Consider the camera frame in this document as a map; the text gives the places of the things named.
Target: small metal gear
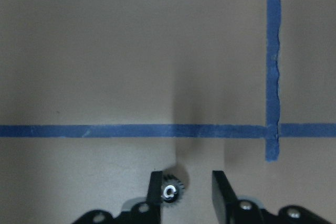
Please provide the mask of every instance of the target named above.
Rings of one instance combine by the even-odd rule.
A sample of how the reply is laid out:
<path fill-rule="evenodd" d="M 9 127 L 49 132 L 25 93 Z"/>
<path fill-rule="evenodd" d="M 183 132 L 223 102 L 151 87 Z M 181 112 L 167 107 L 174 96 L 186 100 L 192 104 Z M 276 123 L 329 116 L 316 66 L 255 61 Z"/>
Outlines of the small metal gear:
<path fill-rule="evenodd" d="M 163 176 L 162 199 L 164 206 L 173 206 L 177 204 L 184 193 L 184 185 L 174 175 Z"/>

